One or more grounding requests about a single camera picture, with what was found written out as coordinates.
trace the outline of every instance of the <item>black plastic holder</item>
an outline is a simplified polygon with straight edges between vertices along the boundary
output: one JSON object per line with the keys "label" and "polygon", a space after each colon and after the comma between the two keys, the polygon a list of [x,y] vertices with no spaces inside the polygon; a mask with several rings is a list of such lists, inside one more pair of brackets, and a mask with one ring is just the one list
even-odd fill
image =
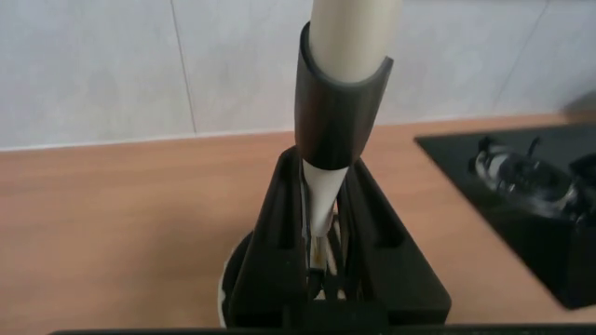
{"label": "black plastic holder", "polygon": [[341,282],[345,300],[307,294],[295,147],[279,158],[254,230],[223,275],[223,319],[229,328],[379,329],[444,323],[451,299],[362,160],[337,197],[347,241]]}

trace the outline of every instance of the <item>black stovetop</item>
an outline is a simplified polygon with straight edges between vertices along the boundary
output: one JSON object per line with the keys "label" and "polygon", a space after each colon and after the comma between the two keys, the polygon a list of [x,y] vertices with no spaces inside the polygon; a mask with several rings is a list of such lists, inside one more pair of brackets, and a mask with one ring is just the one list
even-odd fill
{"label": "black stovetop", "polygon": [[571,174],[571,162],[596,153],[596,124],[416,139],[559,302],[568,308],[596,303],[596,224],[578,227],[569,221],[540,217],[486,187],[469,172],[468,163],[487,136],[520,153],[539,138],[533,157]]}

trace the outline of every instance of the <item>tile grout line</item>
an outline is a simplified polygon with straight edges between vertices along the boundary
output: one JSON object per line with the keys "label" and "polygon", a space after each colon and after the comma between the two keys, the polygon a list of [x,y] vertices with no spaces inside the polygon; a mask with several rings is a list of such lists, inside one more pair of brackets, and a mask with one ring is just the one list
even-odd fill
{"label": "tile grout line", "polygon": [[521,46],[520,53],[518,54],[518,57],[513,62],[513,65],[511,66],[511,70],[509,70],[509,73],[507,74],[507,76],[505,77],[505,80],[503,81],[503,85],[499,89],[499,93],[496,95],[496,98],[494,99],[493,107],[491,108],[492,112],[494,112],[494,109],[496,108],[497,104],[501,100],[501,97],[503,96],[503,92],[505,92],[505,87],[507,87],[509,81],[511,80],[511,76],[517,69],[517,67],[520,63],[520,59],[522,58],[523,52],[525,51],[526,48],[528,48],[528,44],[530,44],[530,40],[534,36],[534,33],[535,33],[536,29],[538,28],[538,24],[540,24],[540,21],[542,20],[542,17],[546,13],[549,5],[550,5],[550,0],[546,0],[544,3],[544,7],[542,8],[542,11],[540,12],[540,15],[538,15],[538,18],[536,19],[534,27],[532,27],[532,30],[528,34],[528,37],[525,39],[523,46]]}
{"label": "tile grout line", "polygon": [[176,20],[176,11],[174,9],[174,0],[169,0],[169,5],[171,7],[171,16],[174,20],[174,31],[176,32],[176,40],[178,42],[178,52],[180,53],[180,63],[183,66],[183,77],[184,77],[184,86],[186,87],[186,98],[188,99],[188,108],[190,110],[190,120],[193,123],[193,131],[195,135],[198,135],[196,132],[196,122],[195,122],[195,109],[193,108],[193,100],[191,99],[191,89],[190,89],[190,82],[188,80],[188,75],[186,73],[186,64],[184,63],[184,54],[183,54],[183,44],[180,40],[180,31],[178,29],[178,21]]}

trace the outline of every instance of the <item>black stand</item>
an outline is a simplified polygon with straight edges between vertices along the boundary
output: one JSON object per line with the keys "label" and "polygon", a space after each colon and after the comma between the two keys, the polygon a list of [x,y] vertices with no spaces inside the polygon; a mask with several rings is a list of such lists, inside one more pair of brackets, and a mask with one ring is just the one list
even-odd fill
{"label": "black stand", "polygon": [[[324,288],[327,300],[311,299],[299,167],[295,147],[281,155],[254,231],[227,265],[225,324],[370,331],[443,323],[451,307],[447,291],[361,160],[348,170],[337,198],[346,249],[338,250],[333,229],[329,234],[337,276]],[[339,289],[345,300],[335,299],[332,290]]]}

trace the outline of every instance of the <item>black grip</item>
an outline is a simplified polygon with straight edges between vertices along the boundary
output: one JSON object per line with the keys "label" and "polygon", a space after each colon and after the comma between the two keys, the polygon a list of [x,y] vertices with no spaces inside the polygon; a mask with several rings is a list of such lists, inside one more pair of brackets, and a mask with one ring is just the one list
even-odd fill
{"label": "black grip", "polygon": [[300,156],[316,168],[334,170],[355,163],[373,130],[393,60],[385,58],[370,78],[339,83],[315,64],[307,23],[300,36],[294,136]]}

